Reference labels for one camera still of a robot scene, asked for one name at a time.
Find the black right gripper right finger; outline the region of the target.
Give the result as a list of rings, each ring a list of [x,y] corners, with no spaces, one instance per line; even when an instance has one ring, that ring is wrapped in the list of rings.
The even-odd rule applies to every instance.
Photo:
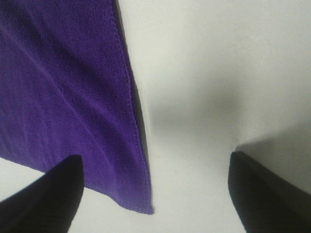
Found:
[[[229,194],[248,233],[309,233],[311,196],[241,151],[231,153]]]

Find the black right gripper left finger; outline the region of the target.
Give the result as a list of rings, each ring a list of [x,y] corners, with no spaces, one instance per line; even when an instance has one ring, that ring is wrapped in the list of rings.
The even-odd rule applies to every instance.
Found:
[[[84,190],[83,162],[71,155],[0,203],[2,233],[66,233]]]

